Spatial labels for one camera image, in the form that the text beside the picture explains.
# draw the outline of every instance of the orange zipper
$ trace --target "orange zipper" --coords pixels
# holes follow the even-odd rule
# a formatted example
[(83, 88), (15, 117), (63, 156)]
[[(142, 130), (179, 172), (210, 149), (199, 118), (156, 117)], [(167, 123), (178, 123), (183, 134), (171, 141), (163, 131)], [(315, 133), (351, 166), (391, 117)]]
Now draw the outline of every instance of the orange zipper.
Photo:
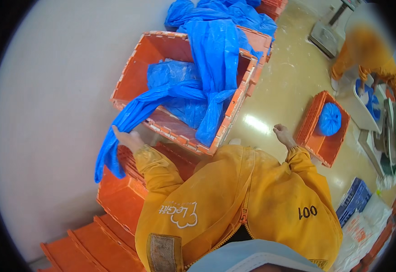
[[(230, 234), (228, 234), (228, 236), (225, 237), (225, 239), (223, 239), (216, 246), (214, 246), (208, 253), (215, 251), (216, 249), (220, 248), (223, 244), (225, 244), (231, 237), (233, 237), (233, 235), (239, 230), (240, 226), (242, 226), (242, 225), (245, 225), (246, 231), (248, 232), (249, 236), (251, 236), (252, 239), (255, 239), (254, 236), (252, 235), (249, 227), (248, 227), (248, 201), (249, 201), (250, 189), (251, 189), (251, 182), (249, 183), (248, 189), (246, 190), (245, 200), (243, 201), (242, 211), (240, 213), (239, 223), (235, 226), (235, 228), (232, 230), (232, 232), (230, 232)], [(184, 269), (188, 270), (199, 259), (197, 259), (196, 261), (194, 261), (191, 264), (185, 265)]]

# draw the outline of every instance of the shiny floor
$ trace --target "shiny floor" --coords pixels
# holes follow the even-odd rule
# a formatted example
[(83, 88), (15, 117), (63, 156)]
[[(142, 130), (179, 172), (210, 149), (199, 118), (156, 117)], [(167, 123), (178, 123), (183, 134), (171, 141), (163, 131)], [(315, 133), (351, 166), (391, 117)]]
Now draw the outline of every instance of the shiny floor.
[[(261, 148), (283, 162), (287, 150), (277, 140), (273, 126), (282, 123), (294, 134), (310, 99), (323, 90), (334, 94), (329, 75), (332, 60), (307, 38), (317, 20), (297, 3), (289, 2), (277, 21), (271, 59), (264, 66), (253, 95), (240, 109), (225, 144), (230, 139), (240, 138), (242, 145)], [(335, 209), (355, 177), (363, 179), (369, 189), (376, 192), (377, 173), (358, 144), (359, 133), (351, 121), (332, 168), (315, 162), (318, 172), (327, 178)], [(382, 191), (382, 197), (391, 205), (396, 197), (396, 186)]]

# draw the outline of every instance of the yellow sleeve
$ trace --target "yellow sleeve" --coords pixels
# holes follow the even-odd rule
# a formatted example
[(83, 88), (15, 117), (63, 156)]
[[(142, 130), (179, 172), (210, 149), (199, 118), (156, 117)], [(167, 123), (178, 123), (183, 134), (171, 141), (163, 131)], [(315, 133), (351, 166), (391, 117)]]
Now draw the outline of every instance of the yellow sleeve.
[(285, 161), (288, 163), (290, 170), (297, 173), (305, 182), (305, 185), (317, 193), (322, 203), (333, 210), (328, 182), (324, 176), (317, 173), (308, 151), (301, 147), (293, 147), (288, 151)]
[(177, 167), (154, 148), (144, 145), (133, 156), (136, 168), (147, 182), (148, 192), (168, 196), (183, 184)]
[(358, 66), (358, 76), (360, 77), (361, 81), (365, 83), (367, 81), (367, 76), (371, 73), (370, 69), (364, 68), (363, 66)]

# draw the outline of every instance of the weighing scale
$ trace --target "weighing scale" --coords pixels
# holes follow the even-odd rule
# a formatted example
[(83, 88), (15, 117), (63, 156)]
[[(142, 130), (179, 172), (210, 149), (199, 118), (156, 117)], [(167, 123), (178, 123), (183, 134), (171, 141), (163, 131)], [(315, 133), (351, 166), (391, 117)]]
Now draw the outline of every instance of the weighing scale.
[(322, 50), (328, 57), (333, 58), (337, 54), (338, 39), (336, 32), (331, 28), (337, 19), (342, 15), (346, 8), (350, 8), (352, 11), (355, 10), (360, 4), (361, 0), (341, 0), (343, 3), (337, 10), (334, 16), (331, 18), (327, 25), (324, 25), (321, 21), (318, 21), (308, 37), (308, 39), (314, 43), (320, 50)]

